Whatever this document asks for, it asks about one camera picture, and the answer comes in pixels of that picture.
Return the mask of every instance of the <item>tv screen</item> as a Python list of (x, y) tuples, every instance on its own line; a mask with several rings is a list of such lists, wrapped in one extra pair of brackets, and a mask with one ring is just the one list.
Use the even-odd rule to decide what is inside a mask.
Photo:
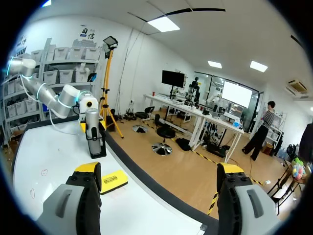
[(185, 74), (183, 73), (163, 70), (162, 83), (175, 86), (175, 87), (183, 87), (184, 77), (185, 77)]
[(222, 98), (239, 104), (244, 107), (249, 107), (252, 96), (252, 90), (238, 86), (230, 82), (224, 82)]

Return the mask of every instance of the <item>white desk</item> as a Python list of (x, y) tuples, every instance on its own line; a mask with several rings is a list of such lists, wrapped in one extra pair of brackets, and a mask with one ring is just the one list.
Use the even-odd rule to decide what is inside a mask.
[[(235, 133), (235, 138), (233, 139), (232, 144), (230, 146), (230, 149), (228, 150), (226, 157), (225, 157), (224, 162), (227, 163), (228, 160), (230, 159), (232, 153), (234, 152), (234, 149), (236, 148), (238, 141), (239, 141), (241, 135), (244, 133), (244, 131), (234, 127), (232, 124), (230, 124), (228, 122), (225, 122), (221, 119), (214, 118), (211, 115), (203, 115), (203, 121), (202, 121), (201, 127), (199, 128), (199, 132), (196, 134), (195, 142), (198, 142), (198, 140), (200, 138), (201, 130), (204, 127), (205, 121), (208, 121), (210, 123), (214, 123), (218, 126), (222, 126), (225, 129), (230, 130), (230, 131)], [(199, 145), (200, 145), (200, 141), (199, 141), (199, 143), (194, 144), (193, 150), (195, 150)]]
[[(57, 124), (67, 132), (80, 132), (77, 121)], [(100, 230), (110, 235), (202, 235), (202, 223), (181, 213), (146, 187), (122, 163), (112, 149), (107, 156), (91, 159), (83, 133), (68, 135), (51, 125), (27, 130), (20, 143), (15, 167), (14, 190), (24, 213), (37, 219), (44, 200), (64, 184), (76, 167), (98, 161), (102, 176), (123, 170), (127, 185), (101, 195)]]
[(180, 128), (179, 126), (176, 126), (170, 122), (167, 122), (165, 120), (163, 120), (166, 124), (184, 132), (184, 133), (187, 133), (189, 135), (191, 135), (191, 138), (190, 138), (190, 141), (189, 141), (189, 146), (192, 147), (194, 144), (195, 144), (195, 136), (199, 130), (199, 126), (201, 124), (201, 121), (202, 121), (202, 117), (203, 117), (203, 114), (200, 110), (198, 109), (195, 109), (195, 110), (191, 110), (191, 107), (190, 106), (187, 106), (187, 105), (184, 105), (184, 104), (174, 104), (173, 101), (171, 101), (170, 99), (166, 99), (166, 98), (163, 98), (163, 97), (160, 97), (160, 96), (152, 96), (152, 95), (147, 95), (147, 94), (144, 94), (143, 95), (144, 97), (144, 102), (145, 103), (145, 99), (148, 98), (150, 99), (150, 106), (153, 106), (153, 102), (156, 101), (156, 102), (159, 102), (159, 103), (162, 103), (166, 106), (169, 106), (169, 107), (172, 107), (172, 108), (175, 108), (175, 109), (178, 109), (178, 110), (181, 110), (185, 113), (188, 113), (190, 115), (193, 115), (195, 116), (197, 119), (196, 119), (196, 124), (195, 124), (195, 128), (194, 128), (194, 131), (193, 133), (190, 133), (189, 131), (186, 131), (182, 128)]

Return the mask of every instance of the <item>wooden floor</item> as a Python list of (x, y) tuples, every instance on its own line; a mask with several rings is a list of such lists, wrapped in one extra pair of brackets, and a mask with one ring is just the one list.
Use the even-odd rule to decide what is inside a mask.
[[(213, 195), (216, 192), (216, 164), (191, 151), (183, 151), (172, 140), (167, 140), (167, 144), (173, 148), (171, 155), (160, 156), (154, 153), (151, 145), (161, 142), (162, 138), (156, 134), (154, 129), (148, 126), (146, 126), (148, 133), (134, 132), (132, 126), (137, 124), (138, 121), (123, 120), (123, 123), (119, 123), (119, 127), (124, 138), (122, 139), (117, 132), (111, 132), (111, 135), (122, 149), (154, 180), (190, 206), (207, 213)], [(184, 128), (189, 129), (192, 124), (193, 121), (185, 123)], [(230, 141), (232, 137), (233, 134), (231, 132), (226, 132), (223, 142)], [(228, 163), (238, 164), (245, 171), (246, 175), (249, 175), (251, 171), (251, 176), (258, 181), (270, 180), (271, 184), (263, 187), (265, 191), (268, 191), (282, 175), (284, 167), (278, 158), (263, 153), (259, 154), (256, 161), (250, 161), (249, 155), (241, 152), (248, 140), (248, 134), (241, 137)], [(198, 147), (196, 151), (216, 162), (224, 161), (201, 147)], [(294, 200), (294, 197), (300, 197), (300, 190), (299, 192), (296, 190), (294, 195), (290, 196), (280, 207), (280, 219), (285, 219), (296, 204), (297, 200)], [(218, 218), (216, 205), (211, 216)]]

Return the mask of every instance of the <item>black stool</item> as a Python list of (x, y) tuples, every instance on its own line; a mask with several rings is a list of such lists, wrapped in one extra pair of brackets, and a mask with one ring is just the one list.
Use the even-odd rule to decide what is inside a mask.
[(154, 106), (152, 106), (146, 108), (144, 112), (135, 113), (136, 118), (139, 118), (139, 125), (133, 126), (133, 131), (138, 133), (146, 133), (148, 131), (148, 129), (141, 124), (141, 121), (149, 118), (154, 109)]
[(166, 139), (171, 139), (171, 138), (174, 138), (175, 137), (175, 131), (173, 129), (170, 129), (168, 127), (168, 125), (166, 124), (163, 124), (161, 122), (159, 122), (159, 118), (160, 118), (160, 115), (159, 114), (156, 114), (155, 116), (155, 125), (158, 126), (158, 125), (162, 125), (162, 127), (158, 128), (156, 130), (156, 133), (163, 137), (164, 140), (162, 143), (154, 143), (152, 145), (152, 151), (154, 151), (155, 153), (159, 154), (159, 155), (170, 155), (173, 150), (171, 148), (171, 146), (167, 145), (165, 143), (165, 140)]

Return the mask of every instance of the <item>tripod stand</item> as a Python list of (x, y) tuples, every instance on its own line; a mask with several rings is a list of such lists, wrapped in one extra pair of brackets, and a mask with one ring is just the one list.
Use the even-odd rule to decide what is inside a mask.
[(113, 123), (110, 125), (114, 124), (118, 133), (120, 134), (120, 136), (122, 138), (124, 138), (121, 130), (119, 129), (119, 127), (118, 127), (118, 125), (114, 119), (114, 116), (113, 116), (111, 110), (109, 109), (109, 105), (108, 105), (108, 91), (109, 91), (108, 84), (109, 84), (110, 65), (111, 65), (111, 60), (112, 60), (112, 56), (113, 56), (113, 50), (116, 48), (116, 46), (113, 47), (113, 45), (115, 45), (115, 44), (117, 45), (117, 40), (115, 38), (113, 38), (112, 36), (109, 36), (106, 39), (104, 39), (103, 41), (108, 45), (108, 48), (110, 51), (106, 53), (106, 57), (107, 57), (107, 55), (109, 55), (109, 58), (107, 61), (106, 72), (104, 75), (103, 88), (101, 88), (102, 89), (102, 97), (100, 98), (100, 104), (101, 104), (100, 114), (102, 114), (102, 117), (104, 118), (106, 125), (107, 125), (107, 114), (109, 114), (110, 117), (112, 118), (112, 121), (113, 121)]

